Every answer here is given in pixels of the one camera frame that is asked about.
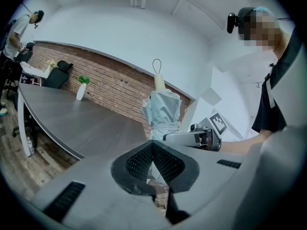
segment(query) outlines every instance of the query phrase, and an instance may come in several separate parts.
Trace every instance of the white vase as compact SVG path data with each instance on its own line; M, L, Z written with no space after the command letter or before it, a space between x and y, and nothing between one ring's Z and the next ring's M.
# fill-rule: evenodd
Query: white vase
M86 83L81 84L81 86L78 90L78 93L77 93L77 97L76 97L76 99L78 101L80 101L82 99L84 92L85 92L85 88L86 88Z

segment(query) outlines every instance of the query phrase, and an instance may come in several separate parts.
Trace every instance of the conference table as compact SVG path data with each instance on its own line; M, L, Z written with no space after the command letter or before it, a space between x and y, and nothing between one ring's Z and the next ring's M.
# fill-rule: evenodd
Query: conference table
M18 125L24 152L31 156L24 128L24 104L42 130L78 159L116 151L123 154L147 141L141 123L76 93L19 84Z

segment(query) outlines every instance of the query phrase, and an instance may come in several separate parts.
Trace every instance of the man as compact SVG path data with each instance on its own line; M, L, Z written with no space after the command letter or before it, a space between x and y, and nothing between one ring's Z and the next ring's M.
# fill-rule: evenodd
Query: man
M286 126L283 115L271 96L271 89L282 78L294 61L302 45L295 28L288 35L280 27L273 13L267 8L242 8L239 11L239 36L245 43L256 44L263 50L272 50L278 62L271 69L262 85L259 110L252 129L259 134L238 142L222 142L221 152L246 154L253 144L264 142L273 132Z
M44 12L39 10L31 15L21 16L11 27L6 45L0 55L0 99L5 85L8 69L12 66L12 61L17 52L24 52L26 49L21 45L20 39L23 36L28 24L39 23L44 16ZM4 103L0 105L0 116L7 113Z

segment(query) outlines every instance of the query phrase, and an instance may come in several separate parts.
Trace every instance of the red brick wall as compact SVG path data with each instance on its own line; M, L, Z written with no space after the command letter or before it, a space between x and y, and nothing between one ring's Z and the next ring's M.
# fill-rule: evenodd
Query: red brick wall
M143 124L146 136L151 127L148 125L140 108L142 100L154 91L154 78L108 57L79 48L52 43L36 43L29 64L39 69L47 68L47 60L58 62L65 60L72 63L70 78L65 88L77 92L80 86L78 77L87 75L91 83L86 87L84 97L114 112L134 119ZM173 88L166 86L180 95L180 121L190 103L190 98Z

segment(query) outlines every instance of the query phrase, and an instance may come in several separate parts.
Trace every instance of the chair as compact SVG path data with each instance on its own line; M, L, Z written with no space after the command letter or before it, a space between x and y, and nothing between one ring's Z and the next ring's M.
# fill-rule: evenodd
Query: chair
M43 87L49 87L54 89L59 89L63 86L63 84L68 80L70 74L68 70L73 66L73 64L69 64L64 60L61 60L57 64L57 68L54 68L48 78L42 84ZM14 107L16 111L18 111L18 93L14 96ZM31 127L31 134L33 136L33 147L37 147L37 133L35 131L35 127L37 126L36 121L30 117L30 112L24 106L24 126ZM19 127L15 127L12 131L12 136L16 137L16 131L19 130Z
M10 61L8 62L8 64L11 64L11 66L9 67L9 73L7 76L7 80L8 80L8 86L5 86L3 89L8 90L6 93L6 98L9 98L9 92L10 90L14 91L17 93L17 89L18 87L15 85L14 81L19 81L20 76L22 74L22 67L20 66L20 62L24 61L24 62L28 62L29 59L32 57L33 55L33 46L34 43L28 43L26 45L26 49L28 49L28 51L25 54L19 53L18 56L15 58L15 61Z

